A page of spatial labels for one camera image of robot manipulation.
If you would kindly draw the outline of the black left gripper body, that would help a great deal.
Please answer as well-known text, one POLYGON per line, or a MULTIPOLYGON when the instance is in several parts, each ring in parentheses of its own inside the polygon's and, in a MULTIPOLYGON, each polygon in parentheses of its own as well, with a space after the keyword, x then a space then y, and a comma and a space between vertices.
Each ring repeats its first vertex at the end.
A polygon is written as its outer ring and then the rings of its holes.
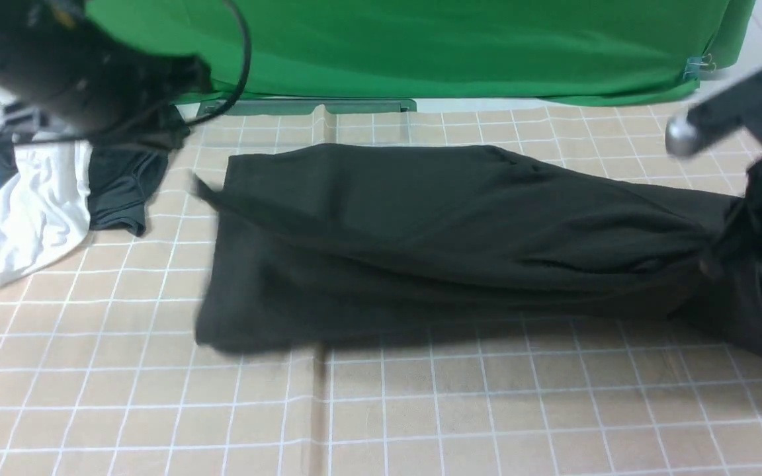
POLYGON ((77 130, 136 129, 160 106, 210 89, 211 67, 198 55, 153 55, 133 49, 103 52, 77 81, 77 130))

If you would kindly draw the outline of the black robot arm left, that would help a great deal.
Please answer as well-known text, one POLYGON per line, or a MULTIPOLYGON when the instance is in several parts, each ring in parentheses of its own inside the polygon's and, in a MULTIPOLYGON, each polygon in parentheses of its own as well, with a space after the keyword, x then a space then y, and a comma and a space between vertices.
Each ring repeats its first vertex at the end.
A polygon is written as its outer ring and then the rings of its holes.
POLYGON ((60 1, 0 1, 0 87, 87 135, 139 128, 210 86, 196 55, 127 45, 60 1))

